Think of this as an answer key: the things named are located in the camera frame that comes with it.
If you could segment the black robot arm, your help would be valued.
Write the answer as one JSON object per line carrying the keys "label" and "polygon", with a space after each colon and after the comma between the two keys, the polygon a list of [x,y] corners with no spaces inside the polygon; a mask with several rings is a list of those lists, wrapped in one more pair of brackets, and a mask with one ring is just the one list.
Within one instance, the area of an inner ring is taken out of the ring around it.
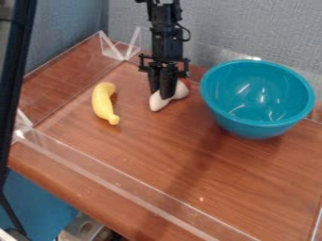
{"label": "black robot arm", "polygon": [[135,1],[147,6],[152,35],[152,54],[139,55],[139,70],[147,73],[151,93],[157,91],[164,100],[175,95],[178,80],[190,74],[183,44],[191,37],[184,38],[183,32],[191,32],[179,24],[183,19],[180,0],[167,4],[161,4],[160,0]]}

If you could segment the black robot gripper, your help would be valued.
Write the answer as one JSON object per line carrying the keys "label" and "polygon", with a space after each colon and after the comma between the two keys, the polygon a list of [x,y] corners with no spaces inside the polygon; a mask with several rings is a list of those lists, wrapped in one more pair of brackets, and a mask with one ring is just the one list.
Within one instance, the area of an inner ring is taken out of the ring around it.
{"label": "black robot gripper", "polygon": [[[190,59],[183,57],[183,43],[190,41],[190,39],[183,37],[183,29],[176,26],[151,27],[149,31],[152,35],[152,55],[139,55],[139,70],[147,72],[151,93],[160,90],[160,97],[167,99],[175,94],[178,83],[178,66],[171,62],[183,63],[183,70],[179,71],[179,77],[188,77]],[[143,64],[145,59],[168,64],[161,68],[151,62],[147,67]]]}

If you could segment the dark blurred foreground arm link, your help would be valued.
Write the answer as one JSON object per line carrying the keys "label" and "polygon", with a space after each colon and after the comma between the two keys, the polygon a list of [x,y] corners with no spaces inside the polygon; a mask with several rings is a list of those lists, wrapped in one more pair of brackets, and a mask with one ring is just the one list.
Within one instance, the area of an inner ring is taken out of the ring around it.
{"label": "dark blurred foreground arm link", "polygon": [[0,23],[9,25],[0,76],[0,189],[5,182],[12,132],[25,73],[37,0],[0,0]]}

